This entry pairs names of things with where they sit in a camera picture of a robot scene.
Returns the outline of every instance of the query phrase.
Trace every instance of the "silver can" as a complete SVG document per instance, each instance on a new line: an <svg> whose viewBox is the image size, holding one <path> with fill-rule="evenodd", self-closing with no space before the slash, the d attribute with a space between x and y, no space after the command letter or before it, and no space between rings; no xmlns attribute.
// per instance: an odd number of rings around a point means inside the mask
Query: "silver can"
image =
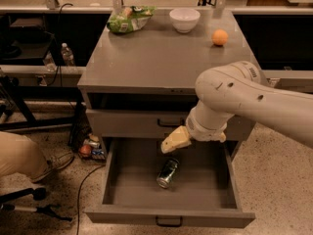
<svg viewBox="0 0 313 235"><path fill-rule="evenodd" d="M173 179L173 175L178 168L179 162L176 159L169 159L163 166L161 172L156 178L158 185L164 189L168 188Z"/></svg>

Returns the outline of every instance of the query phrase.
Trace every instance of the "drawer handle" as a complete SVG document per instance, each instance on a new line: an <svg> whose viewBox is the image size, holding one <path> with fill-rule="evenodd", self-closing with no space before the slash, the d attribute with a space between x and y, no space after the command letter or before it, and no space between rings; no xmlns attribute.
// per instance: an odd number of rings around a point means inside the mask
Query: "drawer handle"
<svg viewBox="0 0 313 235"><path fill-rule="evenodd" d="M164 220L167 220L167 219L173 220L175 218L164 218ZM179 217L177 224L173 224L173 223L166 224L166 223L160 223L158 216L156 216L156 225L160 227L175 227L175 228L181 227L183 225L183 217L182 216Z"/></svg>
<svg viewBox="0 0 313 235"><path fill-rule="evenodd" d="M157 119L157 125L160 126L160 127L171 127L171 128L176 128L180 125L185 125L185 121L180 118L179 119L179 123L166 123L166 122L162 122L159 118Z"/></svg>

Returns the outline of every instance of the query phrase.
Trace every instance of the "cabinet top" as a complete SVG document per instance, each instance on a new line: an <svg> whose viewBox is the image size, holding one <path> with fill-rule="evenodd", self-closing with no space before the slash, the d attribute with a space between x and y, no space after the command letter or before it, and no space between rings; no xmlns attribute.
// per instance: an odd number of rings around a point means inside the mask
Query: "cabinet top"
<svg viewBox="0 0 313 235"><path fill-rule="evenodd" d="M202 71L236 61L258 63L229 10L199 7L201 18L189 33L177 32L169 11L159 9L141 30L114 34L104 29L78 87L93 92L193 92ZM211 40L227 31L223 47Z"/></svg>

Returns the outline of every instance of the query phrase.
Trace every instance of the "plastic bag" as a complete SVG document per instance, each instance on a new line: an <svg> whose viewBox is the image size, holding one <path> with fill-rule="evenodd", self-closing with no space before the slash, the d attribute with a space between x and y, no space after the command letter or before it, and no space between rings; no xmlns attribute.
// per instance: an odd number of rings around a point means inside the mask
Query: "plastic bag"
<svg viewBox="0 0 313 235"><path fill-rule="evenodd" d="M131 6L121 13L112 14L107 22L107 28L113 33L129 33L143 28L153 16L155 7Z"/></svg>

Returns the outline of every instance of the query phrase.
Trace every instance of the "white bowl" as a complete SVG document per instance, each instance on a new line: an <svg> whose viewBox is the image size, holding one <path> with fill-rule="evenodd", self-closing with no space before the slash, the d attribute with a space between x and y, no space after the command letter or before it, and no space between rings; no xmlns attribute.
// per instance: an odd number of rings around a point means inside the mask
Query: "white bowl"
<svg viewBox="0 0 313 235"><path fill-rule="evenodd" d="M191 8L178 8L170 11L169 17L178 32L188 33L197 25L200 13Z"/></svg>

